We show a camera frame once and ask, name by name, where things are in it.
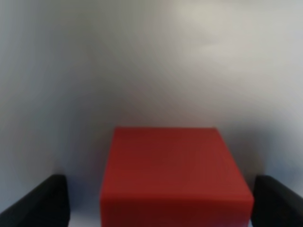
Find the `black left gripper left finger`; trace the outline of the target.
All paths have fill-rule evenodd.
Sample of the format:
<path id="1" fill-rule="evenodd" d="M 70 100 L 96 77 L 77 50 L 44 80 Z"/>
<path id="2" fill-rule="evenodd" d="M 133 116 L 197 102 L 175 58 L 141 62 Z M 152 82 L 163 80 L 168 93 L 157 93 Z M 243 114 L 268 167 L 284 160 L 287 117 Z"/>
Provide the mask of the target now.
<path id="1" fill-rule="evenodd" d="M 52 175 L 0 214 L 2 227 L 67 227 L 71 209 L 67 179 Z"/>

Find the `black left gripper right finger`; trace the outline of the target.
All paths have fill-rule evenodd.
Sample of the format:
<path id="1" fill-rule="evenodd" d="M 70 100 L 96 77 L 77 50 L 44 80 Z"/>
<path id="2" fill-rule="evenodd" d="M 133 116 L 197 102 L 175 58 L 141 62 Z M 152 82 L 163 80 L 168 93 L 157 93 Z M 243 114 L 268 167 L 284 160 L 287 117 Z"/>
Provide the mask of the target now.
<path id="1" fill-rule="evenodd" d="M 258 175 L 253 196 L 254 227 L 303 226 L 303 198 L 273 177 Z"/>

